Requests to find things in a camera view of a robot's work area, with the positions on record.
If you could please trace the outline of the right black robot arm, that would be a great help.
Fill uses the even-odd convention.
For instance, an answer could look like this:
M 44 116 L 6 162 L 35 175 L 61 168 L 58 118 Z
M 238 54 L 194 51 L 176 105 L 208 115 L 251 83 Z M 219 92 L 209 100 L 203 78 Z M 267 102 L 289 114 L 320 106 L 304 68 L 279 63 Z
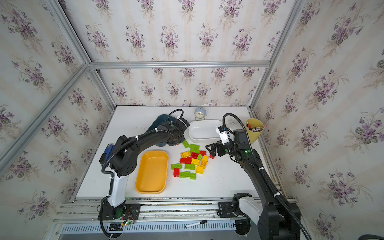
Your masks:
M 299 240 L 304 236 L 310 240 L 311 234 L 301 221 L 301 211 L 297 204 L 289 203 L 277 189 L 268 175 L 261 157 L 253 149 L 247 127 L 242 124 L 240 130 L 231 130 L 226 123 L 216 132 L 220 140 L 206 146 L 212 157 L 228 155 L 239 164 L 251 179 L 260 200 L 256 201 L 248 193 L 235 194 L 231 202 L 224 203 L 224 209 L 218 215 L 234 215 L 235 232 L 239 236 L 247 235 L 252 224 L 256 224 L 262 240 Z

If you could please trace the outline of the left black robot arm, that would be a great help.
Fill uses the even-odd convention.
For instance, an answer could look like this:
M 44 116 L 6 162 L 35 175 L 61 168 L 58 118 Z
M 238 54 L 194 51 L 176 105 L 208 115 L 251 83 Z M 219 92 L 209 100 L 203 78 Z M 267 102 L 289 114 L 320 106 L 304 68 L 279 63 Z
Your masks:
M 120 136 L 112 150 L 102 155 L 101 172 L 111 177 L 109 193 L 101 203 L 102 210 L 109 208 L 117 211 L 125 206 L 128 176 L 136 169 L 141 152 L 158 143 L 172 147 L 184 142 L 184 133 L 190 123 L 183 115 L 182 109 L 176 109 L 159 126 L 144 134 L 130 138 Z

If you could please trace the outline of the dark teal plastic bin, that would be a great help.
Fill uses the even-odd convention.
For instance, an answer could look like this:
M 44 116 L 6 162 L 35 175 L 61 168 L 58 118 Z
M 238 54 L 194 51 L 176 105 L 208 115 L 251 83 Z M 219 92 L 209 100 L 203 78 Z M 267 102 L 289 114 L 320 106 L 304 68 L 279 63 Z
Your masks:
M 155 119 L 150 128 L 147 130 L 148 134 L 146 135 L 146 147 L 164 147 L 165 145 L 168 145 L 166 141 L 169 138 L 169 132 L 165 127 L 166 122 L 173 121 L 167 120 L 166 115 L 160 115 Z

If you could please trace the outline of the green lego brick top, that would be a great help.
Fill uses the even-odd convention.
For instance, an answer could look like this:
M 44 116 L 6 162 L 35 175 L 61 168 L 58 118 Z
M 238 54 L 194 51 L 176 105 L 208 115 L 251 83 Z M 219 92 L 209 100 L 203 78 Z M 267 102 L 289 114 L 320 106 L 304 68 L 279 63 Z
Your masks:
M 182 144 L 183 144 L 183 146 L 184 146 L 186 149 L 188 149 L 188 148 L 190 147 L 190 144 L 189 144 L 186 140 L 184 140 L 184 141 L 182 142 Z

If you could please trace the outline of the white plastic bin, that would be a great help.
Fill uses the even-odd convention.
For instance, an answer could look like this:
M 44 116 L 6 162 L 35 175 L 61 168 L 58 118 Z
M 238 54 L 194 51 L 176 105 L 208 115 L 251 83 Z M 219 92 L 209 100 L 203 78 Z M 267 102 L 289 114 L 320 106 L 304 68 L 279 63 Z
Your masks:
M 216 129 L 222 126 L 219 120 L 200 120 L 190 123 L 189 136 L 194 142 L 217 141 L 220 139 Z

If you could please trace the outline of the yellow lego brick pile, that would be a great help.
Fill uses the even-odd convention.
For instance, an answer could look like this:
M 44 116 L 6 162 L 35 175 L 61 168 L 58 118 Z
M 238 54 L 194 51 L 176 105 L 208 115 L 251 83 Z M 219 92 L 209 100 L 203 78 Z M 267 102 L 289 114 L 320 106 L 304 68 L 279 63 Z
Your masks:
M 197 174 L 203 174 L 203 173 L 204 173 L 204 167 L 202 167 L 202 166 L 197 166 L 197 167 L 196 167 L 196 173 L 197 173 Z

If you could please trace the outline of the light blue desk clock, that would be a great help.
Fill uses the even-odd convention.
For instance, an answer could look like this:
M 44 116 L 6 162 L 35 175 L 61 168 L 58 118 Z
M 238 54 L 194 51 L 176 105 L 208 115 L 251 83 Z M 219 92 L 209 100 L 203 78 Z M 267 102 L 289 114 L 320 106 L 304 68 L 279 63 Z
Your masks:
M 204 120 L 206 115 L 207 115 L 206 109 L 204 109 L 203 107 L 198 107 L 195 109 L 195 120 L 196 121 Z

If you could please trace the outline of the small green lego brick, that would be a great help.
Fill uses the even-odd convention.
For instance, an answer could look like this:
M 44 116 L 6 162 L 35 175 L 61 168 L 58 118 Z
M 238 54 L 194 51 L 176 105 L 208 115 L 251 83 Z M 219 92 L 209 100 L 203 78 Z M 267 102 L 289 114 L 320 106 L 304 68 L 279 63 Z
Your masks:
M 197 174 L 196 173 L 190 173 L 190 179 L 191 180 L 196 180 L 197 179 Z

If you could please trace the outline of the yellow pen cup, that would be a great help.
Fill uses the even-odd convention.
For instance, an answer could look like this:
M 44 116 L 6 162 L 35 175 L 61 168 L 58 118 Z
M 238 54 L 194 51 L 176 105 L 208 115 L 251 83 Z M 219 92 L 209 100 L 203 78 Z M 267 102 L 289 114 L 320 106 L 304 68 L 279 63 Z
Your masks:
M 266 127 L 260 120 L 257 119 L 248 119 L 245 122 L 245 126 L 251 143 L 255 142 L 259 138 Z

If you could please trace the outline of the yellow plastic tray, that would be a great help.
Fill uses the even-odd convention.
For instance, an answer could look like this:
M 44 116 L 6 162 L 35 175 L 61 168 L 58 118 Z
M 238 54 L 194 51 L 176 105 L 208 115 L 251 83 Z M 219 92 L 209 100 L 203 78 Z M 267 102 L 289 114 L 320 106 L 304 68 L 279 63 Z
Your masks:
M 165 151 L 143 154 L 135 184 L 140 194 L 159 194 L 164 191 L 168 175 L 169 155 Z

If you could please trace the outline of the black marker pen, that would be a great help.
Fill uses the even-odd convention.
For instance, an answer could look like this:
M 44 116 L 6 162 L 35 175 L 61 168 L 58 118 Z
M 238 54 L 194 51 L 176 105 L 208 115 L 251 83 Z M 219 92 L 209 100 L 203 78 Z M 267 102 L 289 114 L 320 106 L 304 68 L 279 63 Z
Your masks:
M 204 225 L 207 222 L 208 222 L 207 220 L 202 220 L 202 221 L 199 221 L 196 223 L 187 224 L 187 225 L 185 225 L 185 228 L 191 228 L 191 227 L 198 226 L 198 225 Z

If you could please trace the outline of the blue stapler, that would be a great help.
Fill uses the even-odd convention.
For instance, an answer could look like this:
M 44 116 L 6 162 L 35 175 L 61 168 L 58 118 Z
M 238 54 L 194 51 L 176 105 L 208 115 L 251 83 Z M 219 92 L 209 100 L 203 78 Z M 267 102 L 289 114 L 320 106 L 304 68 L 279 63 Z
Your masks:
M 108 144 L 106 149 L 104 150 L 103 154 L 101 155 L 100 158 L 100 163 L 101 165 L 105 164 L 107 160 L 109 159 L 113 149 L 114 149 L 114 144 Z

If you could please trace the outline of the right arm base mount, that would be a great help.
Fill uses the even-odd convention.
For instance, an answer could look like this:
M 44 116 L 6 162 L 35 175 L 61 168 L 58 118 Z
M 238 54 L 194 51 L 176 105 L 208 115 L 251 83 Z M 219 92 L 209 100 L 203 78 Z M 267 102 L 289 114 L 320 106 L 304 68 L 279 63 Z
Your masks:
M 217 215 L 220 218 L 239 218 L 239 216 L 234 213 L 232 202 L 218 202 Z

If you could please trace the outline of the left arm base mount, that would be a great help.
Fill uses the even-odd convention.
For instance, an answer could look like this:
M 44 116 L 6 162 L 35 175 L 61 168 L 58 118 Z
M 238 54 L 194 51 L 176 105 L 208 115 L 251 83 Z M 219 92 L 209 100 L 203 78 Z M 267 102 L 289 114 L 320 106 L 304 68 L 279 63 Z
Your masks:
M 100 209 L 98 220 L 112 221 L 112 220 L 138 220 L 141 204 L 120 204 L 117 207 L 112 207 L 109 202 L 103 204 L 103 209 Z

